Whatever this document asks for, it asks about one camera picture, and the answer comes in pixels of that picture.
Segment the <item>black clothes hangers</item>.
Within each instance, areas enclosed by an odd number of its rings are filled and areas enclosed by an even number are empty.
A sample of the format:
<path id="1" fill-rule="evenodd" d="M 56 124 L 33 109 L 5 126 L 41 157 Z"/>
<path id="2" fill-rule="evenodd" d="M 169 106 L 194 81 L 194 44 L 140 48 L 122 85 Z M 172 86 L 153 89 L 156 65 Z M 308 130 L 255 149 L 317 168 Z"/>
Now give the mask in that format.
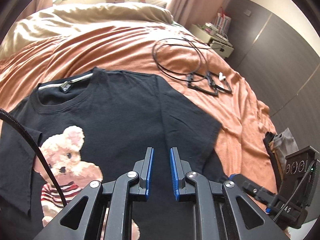
<path id="1" fill-rule="evenodd" d="M 199 86 L 193 85 L 193 83 L 200 82 L 201 80 L 206 80 L 210 90 L 205 90 Z M 233 91 L 222 72 L 215 74 L 213 72 L 207 71 L 205 75 L 199 73 L 191 73 L 187 75 L 187 87 L 189 89 L 201 92 L 206 95 L 217 97 L 219 92 L 232 94 Z"/>

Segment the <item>striped gift bag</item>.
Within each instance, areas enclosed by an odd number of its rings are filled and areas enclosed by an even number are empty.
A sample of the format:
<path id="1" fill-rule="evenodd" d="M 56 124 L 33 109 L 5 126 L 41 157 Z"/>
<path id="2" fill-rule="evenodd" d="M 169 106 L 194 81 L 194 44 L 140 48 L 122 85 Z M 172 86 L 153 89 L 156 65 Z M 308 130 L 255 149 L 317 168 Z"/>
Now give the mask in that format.
<path id="1" fill-rule="evenodd" d="M 223 7 L 219 7 L 213 25 L 218 29 L 219 33 L 227 35 L 231 20 L 232 19 L 225 14 Z"/>

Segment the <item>cream bedside nightstand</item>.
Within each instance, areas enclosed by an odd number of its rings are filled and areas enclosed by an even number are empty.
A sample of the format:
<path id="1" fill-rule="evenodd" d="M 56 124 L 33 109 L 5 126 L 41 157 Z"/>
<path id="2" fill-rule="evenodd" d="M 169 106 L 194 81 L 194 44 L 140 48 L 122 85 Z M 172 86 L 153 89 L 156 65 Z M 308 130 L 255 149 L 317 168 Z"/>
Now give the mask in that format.
<path id="1" fill-rule="evenodd" d="M 212 48 L 212 50 L 219 54 L 223 59 L 230 57 L 234 50 L 233 46 L 228 41 L 218 37 L 216 34 L 212 36 L 194 24 L 191 25 L 189 31 L 196 38 L 210 46 L 210 48 Z"/>

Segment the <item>orange-brown bed sheet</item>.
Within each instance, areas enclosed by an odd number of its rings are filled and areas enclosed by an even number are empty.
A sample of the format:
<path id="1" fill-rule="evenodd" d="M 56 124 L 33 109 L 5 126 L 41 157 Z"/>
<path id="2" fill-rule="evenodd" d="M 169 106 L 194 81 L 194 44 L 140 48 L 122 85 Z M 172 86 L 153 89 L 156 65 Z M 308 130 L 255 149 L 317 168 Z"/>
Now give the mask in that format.
<path id="1" fill-rule="evenodd" d="M 173 89 L 220 122 L 214 146 L 225 177 L 242 173 L 276 191 L 263 145 L 275 127 L 269 108 L 246 80 L 181 28 L 129 22 L 70 36 L 54 36 L 1 59 L 1 107 L 11 111 L 40 84 L 82 75 L 94 68 L 158 75 Z M 187 75 L 207 71 L 226 77 L 233 93 L 214 97 L 187 87 Z"/>

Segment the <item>black teddy bear t-shirt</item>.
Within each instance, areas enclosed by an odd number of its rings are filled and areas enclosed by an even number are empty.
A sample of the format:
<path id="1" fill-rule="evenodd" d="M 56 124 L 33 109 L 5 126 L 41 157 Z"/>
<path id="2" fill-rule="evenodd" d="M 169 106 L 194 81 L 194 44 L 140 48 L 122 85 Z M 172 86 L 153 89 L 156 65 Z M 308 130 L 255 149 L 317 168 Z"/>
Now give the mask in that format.
<path id="1" fill-rule="evenodd" d="M 192 239 L 193 206 L 172 190 L 169 151 L 209 180 L 225 177 L 214 146 L 219 121 L 158 75 L 94 68 L 38 85 L 11 115 L 39 146 L 72 200 L 91 181 L 113 181 L 153 148 L 150 198 L 133 207 L 138 239 Z"/>

